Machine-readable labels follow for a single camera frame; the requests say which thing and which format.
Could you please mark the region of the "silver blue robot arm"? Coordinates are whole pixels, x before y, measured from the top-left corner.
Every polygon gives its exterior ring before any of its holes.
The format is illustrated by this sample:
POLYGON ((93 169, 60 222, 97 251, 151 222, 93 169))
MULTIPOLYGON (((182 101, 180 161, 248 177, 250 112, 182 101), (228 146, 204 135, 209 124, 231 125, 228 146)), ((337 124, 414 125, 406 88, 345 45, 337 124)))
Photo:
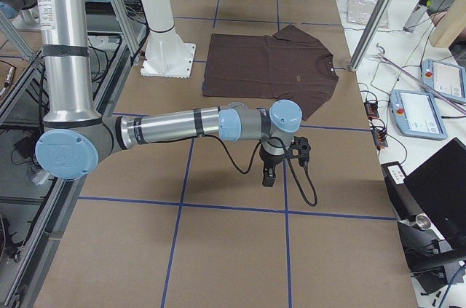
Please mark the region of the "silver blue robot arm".
POLYGON ((222 143, 254 140, 264 163, 264 186, 275 182, 281 162, 308 157, 309 144, 296 136, 302 112, 291 100, 270 108, 233 103, 133 119, 103 118, 93 102, 85 0, 37 2, 50 109, 35 155, 53 176, 75 180, 118 151, 204 136, 222 143))
POLYGON ((20 16, 28 26, 37 26, 39 22, 37 0, 1 0, 1 12, 9 20, 20 16))

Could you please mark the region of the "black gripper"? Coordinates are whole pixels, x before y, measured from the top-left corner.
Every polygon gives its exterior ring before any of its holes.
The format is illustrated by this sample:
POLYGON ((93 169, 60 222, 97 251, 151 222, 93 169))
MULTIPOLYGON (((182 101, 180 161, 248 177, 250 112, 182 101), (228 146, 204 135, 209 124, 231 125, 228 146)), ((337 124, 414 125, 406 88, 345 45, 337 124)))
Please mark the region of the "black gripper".
POLYGON ((260 142, 259 156, 264 163, 263 186, 274 186, 276 180, 275 167, 285 159, 286 148, 287 146, 281 139, 269 139, 260 142))

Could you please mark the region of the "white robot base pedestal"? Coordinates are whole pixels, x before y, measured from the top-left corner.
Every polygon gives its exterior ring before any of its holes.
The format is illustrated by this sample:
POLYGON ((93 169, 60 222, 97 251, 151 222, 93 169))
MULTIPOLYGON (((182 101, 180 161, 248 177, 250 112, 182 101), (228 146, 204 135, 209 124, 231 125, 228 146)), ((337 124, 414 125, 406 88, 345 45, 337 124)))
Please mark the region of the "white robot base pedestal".
POLYGON ((143 76, 188 78, 196 45, 177 34, 170 0, 141 0, 149 30, 143 76))

